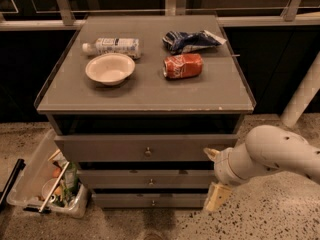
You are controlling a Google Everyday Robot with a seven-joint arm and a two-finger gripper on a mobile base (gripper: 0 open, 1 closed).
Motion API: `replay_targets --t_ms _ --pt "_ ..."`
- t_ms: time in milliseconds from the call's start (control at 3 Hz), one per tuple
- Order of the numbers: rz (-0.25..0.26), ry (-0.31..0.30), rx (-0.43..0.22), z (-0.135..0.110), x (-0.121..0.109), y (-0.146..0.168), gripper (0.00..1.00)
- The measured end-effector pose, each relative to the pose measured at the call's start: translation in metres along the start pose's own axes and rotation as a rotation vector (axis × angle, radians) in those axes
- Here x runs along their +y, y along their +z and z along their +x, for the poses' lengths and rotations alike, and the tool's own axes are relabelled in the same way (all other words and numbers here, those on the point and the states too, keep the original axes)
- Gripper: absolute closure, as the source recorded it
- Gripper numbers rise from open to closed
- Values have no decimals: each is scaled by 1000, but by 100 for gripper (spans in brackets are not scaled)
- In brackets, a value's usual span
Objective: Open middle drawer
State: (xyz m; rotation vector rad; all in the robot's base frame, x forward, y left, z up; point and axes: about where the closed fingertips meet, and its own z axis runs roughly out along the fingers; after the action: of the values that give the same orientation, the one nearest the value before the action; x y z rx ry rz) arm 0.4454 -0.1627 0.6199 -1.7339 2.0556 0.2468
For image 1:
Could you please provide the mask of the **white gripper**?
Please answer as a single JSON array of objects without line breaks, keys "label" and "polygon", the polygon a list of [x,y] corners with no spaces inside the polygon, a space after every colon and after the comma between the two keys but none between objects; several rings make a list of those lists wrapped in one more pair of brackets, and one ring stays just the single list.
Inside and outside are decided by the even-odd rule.
[{"label": "white gripper", "polygon": [[214,161],[214,175],[219,182],[210,185],[203,207],[208,212],[214,212],[230,197],[230,187],[248,182],[248,179],[240,176],[242,166],[248,161],[248,153],[244,147],[227,148],[222,151],[206,147],[203,152]]}]

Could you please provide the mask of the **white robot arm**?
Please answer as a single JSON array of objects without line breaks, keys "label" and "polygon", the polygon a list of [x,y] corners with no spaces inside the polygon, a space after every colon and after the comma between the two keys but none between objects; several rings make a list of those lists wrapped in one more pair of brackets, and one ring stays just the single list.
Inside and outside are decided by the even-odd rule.
[{"label": "white robot arm", "polygon": [[288,171],[320,184],[320,149],[302,136],[275,126],[251,129],[245,141],[235,148],[203,151],[214,163],[215,181],[204,203],[208,212],[216,211],[235,187],[254,177]]}]

